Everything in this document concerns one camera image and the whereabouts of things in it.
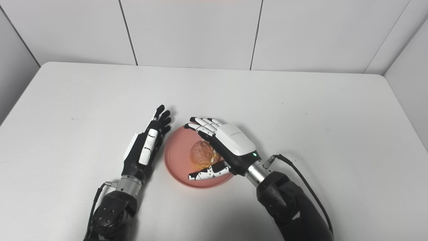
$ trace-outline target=pink plate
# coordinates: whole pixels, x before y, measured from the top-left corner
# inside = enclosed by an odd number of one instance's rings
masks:
[[[233,176],[232,174],[207,180],[189,180],[189,173],[199,171],[190,162],[190,149],[200,140],[202,138],[193,130],[180,127],[174,131],[168,138],[163,153],[166,169],[175,180],[188,187],[205,189],[225,183]]]

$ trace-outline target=black robotic finger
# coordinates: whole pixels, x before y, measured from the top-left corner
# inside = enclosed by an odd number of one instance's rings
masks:
[[[171,123],[172,119],[171,117],[166,118],[165,120],[162,121],[161,126],[162,127],[166,127],[169,123]]]
[[[160,132],[162,133],[162,136],[165,136],[170,130],[171,130],[171,126],[165,126],[165,127],[162,127]]]
[[[160,105],[157,109],[156,109],[156,113],[155,113],[155,118],[158,119],[159,115],[165,110],[165,106],[164,105]]]
[[[159,121],[162,122],[165,119],[167,119],[171,115],[171,112],[169,110],[166,110],[162,115],[159,117]]]

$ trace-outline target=cable connector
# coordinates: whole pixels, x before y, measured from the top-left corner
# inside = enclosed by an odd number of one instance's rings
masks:
[[[269,159],[266,162],[264,162],[263,168],[268,169],[272,165],[272,163],[275,159],[276,159],[275,155],[272,155],[271,157],[269,157]]]
[[[109,187],[112,187],[112,188],[117,188],[117,183],[112,182],[112,181],[106,181],[106,182],[104,182],[104,184],[106,186],[109,186]]]

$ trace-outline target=panel seam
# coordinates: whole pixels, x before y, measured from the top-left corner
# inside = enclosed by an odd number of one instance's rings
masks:
[[[128,34],[129,44],[131,45],[132,54],[134,55],[135,65],[138,66],[137,56],[135,55],[134,45],[132,44],[131,34],[129,33],[128,24],[126,22],[125,13],[123,12],[122,1],[119,1],[120,11],[122,12],[123,21],[125,23],[126,33]]]
[[[373,62],[373,60],[375,59],[377,53],[379,52],[379,50],[382,48],[383,44],[385,43],[385,41],[388,39],[389,35],[391,34],[392,30],[394,29],[395,25],[398,23],[398,21],[400,20],[401,16],[403,15],[403,13],[406,11],[407,6],[409,6],[411,0],[409,0],[406,4],[406,6],[404,7],[403,11],[400,13],[400,15],[398,16],[397,20],[395,21],[394,25],[392,26],[392,28],[389,30],[388,34],[386,35],[385,39],[383,40],[382,44],[380,45],[380,47],[377,49],[376,53],[373,55],[373,58],[370,60],[369,64],[367,65],[367,67],[364,69],[363,73],[366,73],[367,69],[369,68],[370,64]]]
[[[260,4],[259,20],[257,21],[256,37],[254,39],[253,54],[251,55],[250,70],[253,68],[254,51],[256,50],[257,36],[259,35],[260,18],[262,16],[263,0]]]
[[[33,53],[31,52],[30,48],[28,47],[28,45],[25,43],[24,39],[22,39],[21,35],[18,33],[18,30],[15,28],[15,25],[13,25],[12,21],[10,20],[9,16],[6,14],[6,12],[4,11],[3,7],[0,5],[0,10],[1,12],[4,14],[4,16],[6,17],[7,21],[9,22],[9,24],[12,26],[13,30],[15,31],[15,33],[18,35],[19,39],[21,40],[21,42],[24,44],[25,48],[27,49],[27,51],[30,53],[31,57],[34,59],[34,61],[36,62],[37,66],[40,68],[40,64],[37,61],[36,57],[33,55]]]

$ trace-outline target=black cable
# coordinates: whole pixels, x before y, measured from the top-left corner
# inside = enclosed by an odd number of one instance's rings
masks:
[[[289,166],[291,166],[294,171],[297,173],[297,175],[299,175],[299,177],[302,179],[303,183],[306,185],[306,187],[309,189],[309,191],[311,192],[312,196],[314,196],[315,201],[318,203],[318,205],[320,206],[325,219],[327,220],[327,224],[328,224],[328,228],[331,231],[331,234],[333,234],[333,226],[331,225],[330,222],[330,218],[328,217],[327,211],[325,211],[324,206],[322,205],[320,199],[317,197],[317,195],[315,194],[314,190],[312,190],[311,186],[309,185],[309,183],[306,181],[306,179],[303,177],[302,173],[300,173],[300,171],[297,169],[297,167],[285,156],[279,154],[279,155],[273,155],[274,157],[284,161],[285,163],[287,163]]]
[[[103,188],[105,185],[106,184],[103,183],[101,187],[98,188],[97,193],[95,194],[94,203],[92,204],[91,213],[89,214],[88,228],[86,229],[85,239],[89,238],[89,232],[92,225],[92,217],[94,216],[95,206],[97,205],[98,198],[100,197],[101,192],[103,191]]]

